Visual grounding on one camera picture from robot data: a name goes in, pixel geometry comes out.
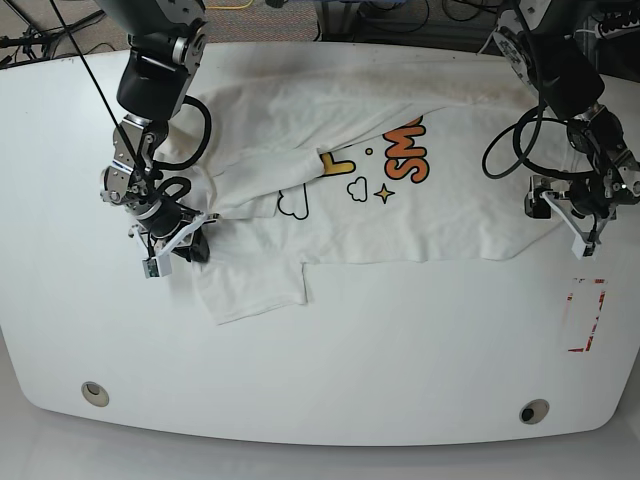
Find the white printed T-shirt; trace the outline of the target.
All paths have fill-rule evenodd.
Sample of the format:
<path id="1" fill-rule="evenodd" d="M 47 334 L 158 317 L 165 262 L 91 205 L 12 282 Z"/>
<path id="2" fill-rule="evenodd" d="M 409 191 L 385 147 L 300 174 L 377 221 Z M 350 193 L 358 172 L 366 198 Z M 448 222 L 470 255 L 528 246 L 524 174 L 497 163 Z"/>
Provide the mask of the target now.
<path id="1" fill-rule="evenodd" d="M 533 104 L 503 61 L 377 63 L 196 92 L 213 133 L 186 204 L 217 216 L 195 289 L 227 323 L 307 300 L 315 264 L 508 260 L 528 172 L 499 138 Z"/>

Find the red tape rectangle marking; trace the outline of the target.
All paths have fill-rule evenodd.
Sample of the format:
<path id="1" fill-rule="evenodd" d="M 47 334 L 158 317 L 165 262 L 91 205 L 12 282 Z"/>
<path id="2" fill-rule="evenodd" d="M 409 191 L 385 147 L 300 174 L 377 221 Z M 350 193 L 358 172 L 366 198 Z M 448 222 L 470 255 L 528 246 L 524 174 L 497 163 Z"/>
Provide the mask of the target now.
<path id="1" fill-rule="evenodd" d="M 574 278 L 562 317 L 561 349 L 570 353 L 591 350 L 606 297 L 603 278 Z"/>

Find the white power strip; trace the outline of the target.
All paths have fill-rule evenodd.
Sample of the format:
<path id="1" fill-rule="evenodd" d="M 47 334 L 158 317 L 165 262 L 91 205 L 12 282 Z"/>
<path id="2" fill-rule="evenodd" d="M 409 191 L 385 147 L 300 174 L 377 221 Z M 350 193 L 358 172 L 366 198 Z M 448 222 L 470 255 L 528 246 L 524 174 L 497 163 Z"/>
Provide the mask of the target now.
<path id="1" fill-rule="evenodd" d="M 608 17 L 598 23 L 596 37 L 599 39 L 613 39 L 622 35 L 639 31 L 639 17 L 634 15 L 620 15 Z"/>

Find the black tripod stand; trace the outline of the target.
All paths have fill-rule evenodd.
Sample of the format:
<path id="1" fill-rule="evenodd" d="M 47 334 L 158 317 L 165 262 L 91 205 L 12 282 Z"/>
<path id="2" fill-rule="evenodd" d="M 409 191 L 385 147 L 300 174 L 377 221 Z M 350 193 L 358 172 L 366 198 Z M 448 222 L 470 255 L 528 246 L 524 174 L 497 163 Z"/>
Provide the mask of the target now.
<path id="1" fill-rule="evenodd" d="M 1 49 L 13 49 L 11 54 L 1 56 L 1 69 L 53 60 L 60 42 L 69 32 L 76 34 L 106 18 L 105 12 L 99 9 L 75 22 L 67 23 L 66 26 L 41 28 L 15 1 L 3 1 L 3 4 L 25 24 L 26 28 L 17 38 L 1 36 Z"/>

